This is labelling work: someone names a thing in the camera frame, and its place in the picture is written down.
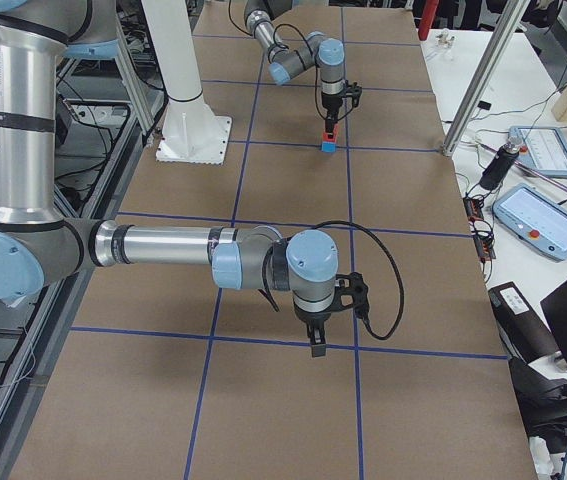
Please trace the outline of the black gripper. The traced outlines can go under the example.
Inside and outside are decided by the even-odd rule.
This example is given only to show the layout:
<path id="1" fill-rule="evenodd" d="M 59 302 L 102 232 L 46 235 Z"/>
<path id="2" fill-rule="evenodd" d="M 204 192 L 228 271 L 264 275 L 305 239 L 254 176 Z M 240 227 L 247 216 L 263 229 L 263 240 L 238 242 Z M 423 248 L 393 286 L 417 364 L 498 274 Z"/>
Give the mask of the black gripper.
<path id="1" fill-rule="evenodd" d="M 321 93 L 322 107 L 326 110 L 325 130 L 332 131 L 334 126 L 338 126 L 338 116 L 343 105 L 343 97 L 341 93 L 328 94 Z"/>
<path id="2" fill-rule="evenodd" d="M 299 305 L 294 305 L 294 312 L 297 318 L 306 325 L 307 336 L 311 348 L 312 357 L 324 357 L 326 355 L 325 323 L 329 320 L 332 313 L 328 310 L 310 312 L 304 310 Z"/>

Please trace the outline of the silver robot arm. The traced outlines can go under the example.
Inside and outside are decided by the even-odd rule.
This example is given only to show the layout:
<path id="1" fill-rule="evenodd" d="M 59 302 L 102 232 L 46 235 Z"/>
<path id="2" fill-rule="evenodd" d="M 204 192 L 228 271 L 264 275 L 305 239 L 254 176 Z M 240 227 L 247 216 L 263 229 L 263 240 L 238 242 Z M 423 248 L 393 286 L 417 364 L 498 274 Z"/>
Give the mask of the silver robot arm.
<path id="1" fill-rule="evenodd" d="M 299 47 L 286 45 L 273 21 L 294 6 L 293 1 L 249 1 L 244 8 L 245 27 L 267 56 L 270 76 L 276 84 L 283 85 L 312 68 L 317 70 L 322 102 L 318 112 L 324 120 L 322 149 L 333 151 L 348 89 L 344 46 L 320 31 L 303 35 Z"/>
<path id="2" fill-rule="evenodd" d="M 206 104 L 185 5 L 143 1 L 168 100 L 162 161 L 222 163 L 231 119 Z M 278 84 L 310 67 L 321 71 L 322 93 L 345 87 L 340 40 L 313 32 L 298 58 L 269 23 L 298 1 L 247 1 L 244 22 L 275 60 Z M 148 227 L 64 217 L 54 207 L 56 65 L 67 50 L 113 56 L 115 1 L 0 1 L 0 300 L 94 267 L 133 263 L 209 264 L 225 289 L 291 291 L 313 357 L 325 355 L 324 323 L 336 300 L 338 251 L 316 229 L 284 240 L 273 227 Z"/>

